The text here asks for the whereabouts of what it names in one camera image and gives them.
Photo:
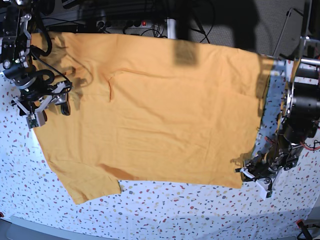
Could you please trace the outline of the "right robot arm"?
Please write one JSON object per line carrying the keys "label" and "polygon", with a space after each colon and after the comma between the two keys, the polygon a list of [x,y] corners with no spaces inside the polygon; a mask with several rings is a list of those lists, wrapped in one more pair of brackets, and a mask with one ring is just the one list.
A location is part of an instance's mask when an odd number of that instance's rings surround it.
{"label": "right robot arm", "polygon": [[11,100],[20,115],[43,113],[48,105],[60,106],[63,115],[71,113],[69,92],[72,82],[48,63],[37,69],[33,60],[47,57],[53,44],[42,16],[55,8],[53,0],[2,0],[6,8],[0,23],[0,76],[19,89]]}

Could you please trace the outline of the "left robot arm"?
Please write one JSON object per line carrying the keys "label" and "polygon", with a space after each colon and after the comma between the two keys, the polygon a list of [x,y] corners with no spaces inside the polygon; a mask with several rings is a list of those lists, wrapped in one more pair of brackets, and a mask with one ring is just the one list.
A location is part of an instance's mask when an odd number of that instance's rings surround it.
{"label": "left robot arm", "polygon": [[281,171],[297,166],[303,150],[317,151],[318,143],[306,144],[320,127],[320,85],[296,82],[295,78],[320,79],[320,55],[316,48],[320,45],[320,2],[306,0],[302,16],[301,34],[296,48],[290,55],[284,55],[276,48],[274,56],[294,61],[291,78],[286,82],[281,99],[280,113],[274,138],[266,137],[268,149],[258,151],[251,159],[236,169],[243,182],[255,182],[268,192],[276,185]]}

